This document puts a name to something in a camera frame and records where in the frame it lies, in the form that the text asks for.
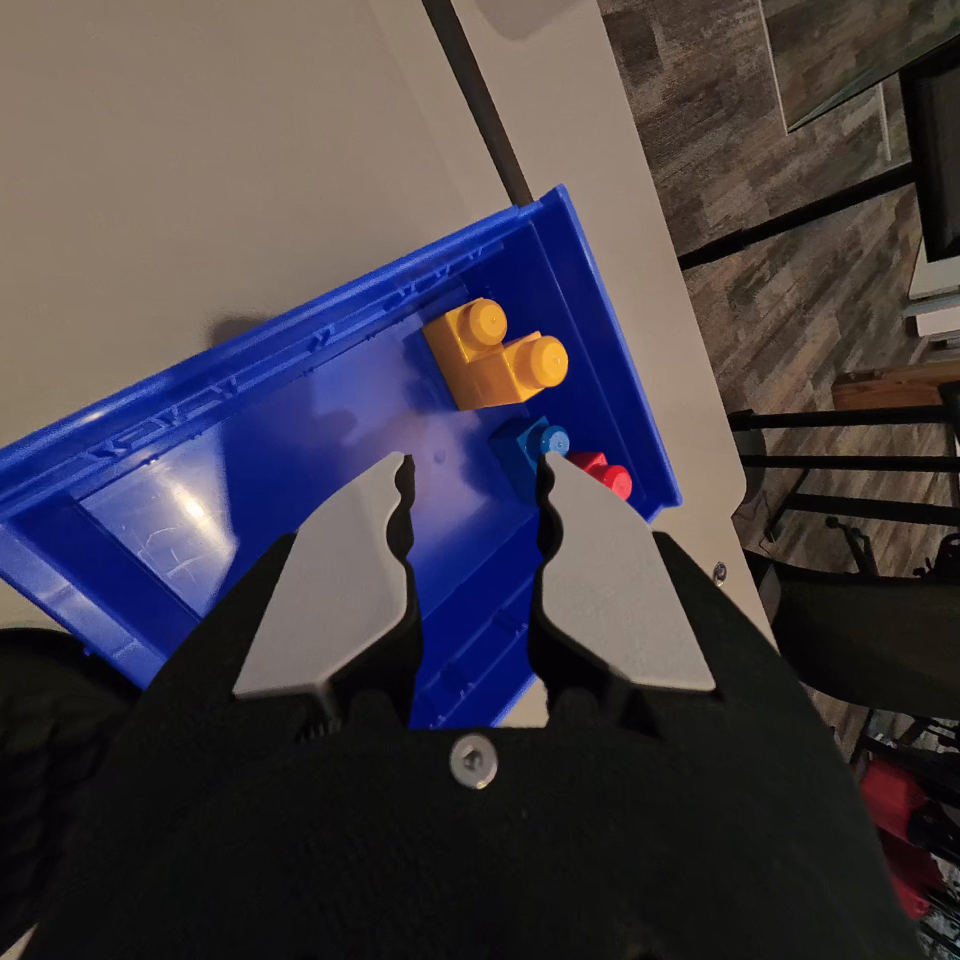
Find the wooden block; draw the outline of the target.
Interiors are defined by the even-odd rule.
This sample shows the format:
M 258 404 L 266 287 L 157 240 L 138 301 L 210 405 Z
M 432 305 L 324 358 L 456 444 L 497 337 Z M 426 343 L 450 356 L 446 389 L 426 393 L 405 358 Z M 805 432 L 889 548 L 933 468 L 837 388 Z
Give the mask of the wooden block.
M 836 411 L 942 404 L 939 388 L 959 380 L 959 360 L 842 373 L 831 386 Z

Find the blue two-stud block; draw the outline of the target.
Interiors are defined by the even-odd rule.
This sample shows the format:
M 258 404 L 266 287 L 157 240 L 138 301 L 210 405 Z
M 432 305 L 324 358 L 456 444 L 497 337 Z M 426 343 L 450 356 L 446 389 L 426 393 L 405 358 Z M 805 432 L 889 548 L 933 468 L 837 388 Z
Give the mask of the blue two-stud block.
M 494 430 L 487 440 L 518 499 L 528 505 L 537 503 L 537 477 L 541 457 L 549 452 L 566 457 L 570 453 L 570 435 L 547 417 L 512 417 Z

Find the yellow two-stud block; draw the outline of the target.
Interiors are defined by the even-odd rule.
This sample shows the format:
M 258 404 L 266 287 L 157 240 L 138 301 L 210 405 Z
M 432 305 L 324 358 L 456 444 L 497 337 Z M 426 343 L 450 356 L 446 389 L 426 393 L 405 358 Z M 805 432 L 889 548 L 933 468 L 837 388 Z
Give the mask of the yellow two-stud block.
M 503 308 L 476 298 L 430 321 L 422 333 L 460 411 L 525 402 L 508 362 Z

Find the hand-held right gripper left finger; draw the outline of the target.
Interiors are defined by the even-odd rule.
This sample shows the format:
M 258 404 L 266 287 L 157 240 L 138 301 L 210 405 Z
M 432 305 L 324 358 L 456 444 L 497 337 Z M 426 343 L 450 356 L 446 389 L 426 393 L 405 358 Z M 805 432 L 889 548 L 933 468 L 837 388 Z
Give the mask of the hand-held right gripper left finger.
M 234 683 L 237 699 L 305 694 L 343 721 L 369 693 L 400 724 L 411 721 L 423 660 L 408 559 L 415 496 L 413 457 L 391 452 L 306 518 Z

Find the blue plastic bin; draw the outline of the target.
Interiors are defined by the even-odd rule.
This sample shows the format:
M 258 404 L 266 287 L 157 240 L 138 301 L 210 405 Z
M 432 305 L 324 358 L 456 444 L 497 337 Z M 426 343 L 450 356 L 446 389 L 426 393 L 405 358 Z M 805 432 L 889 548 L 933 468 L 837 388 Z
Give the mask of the blue plastic bin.
M 460 412 L 422 334 L 501 306 L 568 374 Z M 392 451 L 414 459 L 424 654 L 412 727 L 494 726 L 533 683 L 537 509 L 489 446 L 511 418 L 626 468 L 653 522 L 681 489 L 564 186 L 266 321 L 2 450 L 2 579 L 145 689 L 282 534 Z

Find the red one-stud block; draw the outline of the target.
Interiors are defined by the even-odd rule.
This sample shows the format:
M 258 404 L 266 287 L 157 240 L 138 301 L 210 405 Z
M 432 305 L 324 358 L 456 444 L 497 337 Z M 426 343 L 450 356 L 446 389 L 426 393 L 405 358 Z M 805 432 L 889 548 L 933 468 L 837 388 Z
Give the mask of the red one-stud block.
M 633 491 L 633 480 L 622 464 L 609 462 L 601 451 L 570 451 L 567 460 L 602 484 L 618 498 L 627 501 Z

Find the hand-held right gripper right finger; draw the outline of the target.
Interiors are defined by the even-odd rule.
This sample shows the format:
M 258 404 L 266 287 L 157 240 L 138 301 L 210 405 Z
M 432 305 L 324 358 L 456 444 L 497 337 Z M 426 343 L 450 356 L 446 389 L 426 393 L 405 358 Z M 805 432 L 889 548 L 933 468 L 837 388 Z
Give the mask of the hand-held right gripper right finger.
M 708 666 L 645 518 L 558 453 L 536 476 L 541 562 L 527 639 L 548 723 L 646 724 L 644 695 L 711 696 Z

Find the black upright panel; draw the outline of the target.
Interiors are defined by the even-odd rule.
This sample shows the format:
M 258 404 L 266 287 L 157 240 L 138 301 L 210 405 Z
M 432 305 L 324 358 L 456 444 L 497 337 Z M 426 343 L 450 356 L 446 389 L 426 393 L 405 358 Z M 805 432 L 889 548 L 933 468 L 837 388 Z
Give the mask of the black upright panel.
M 782 561 L 772 631 L 813 690 L 896 714 L 959 719 L 959 585 Z

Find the red crate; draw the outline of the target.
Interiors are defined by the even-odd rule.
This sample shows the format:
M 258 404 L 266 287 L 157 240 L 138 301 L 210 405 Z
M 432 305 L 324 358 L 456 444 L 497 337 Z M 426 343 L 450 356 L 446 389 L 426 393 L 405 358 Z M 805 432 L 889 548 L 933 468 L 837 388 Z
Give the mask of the red crate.
M 880 845 L 891 874 L 894 892 L 912 921 L 930 915 L 931 895 L 942 894 L 946 885 L 934 858 L 918 846 L 876 828 Z
M 917 779 L 901 767 L 875 758 L 868 762 L 859 790 L 870 821 L 885 834 L 909 843 L 914 816 L 930 801 Z

